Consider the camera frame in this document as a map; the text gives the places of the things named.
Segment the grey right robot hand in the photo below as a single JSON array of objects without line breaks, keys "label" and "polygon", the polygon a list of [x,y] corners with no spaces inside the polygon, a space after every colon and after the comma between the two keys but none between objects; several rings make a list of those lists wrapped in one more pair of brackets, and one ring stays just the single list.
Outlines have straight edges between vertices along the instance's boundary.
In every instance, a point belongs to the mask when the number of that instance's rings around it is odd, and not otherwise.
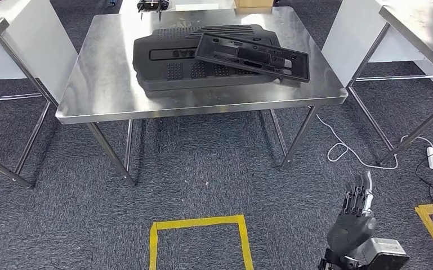
[{"label": "grey right robot hand", "polygon": [[327,234],[329,248],[338,256],[349,255],[367,241],[375,230],[376,219],[371,209],[373,180],[370,170],[346,183],[342,208]]}]

